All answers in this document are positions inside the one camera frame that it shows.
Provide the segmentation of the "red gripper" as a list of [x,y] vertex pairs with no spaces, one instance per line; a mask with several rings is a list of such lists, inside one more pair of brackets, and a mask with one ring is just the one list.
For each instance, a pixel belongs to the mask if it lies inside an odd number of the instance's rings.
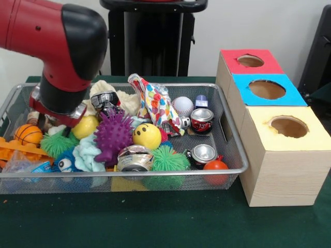
[[29,106],[39,112],[38,115],[38,128],[43,129],[46,117],[49,115],[57,119],[61,124],[67,127],[63,130],[63,137],[69,137],[71,128],[75,127],[83,117],[83,103],[79,104],[70,114],[58,114],[46,109],[39,100],[33,97],[29,98]]

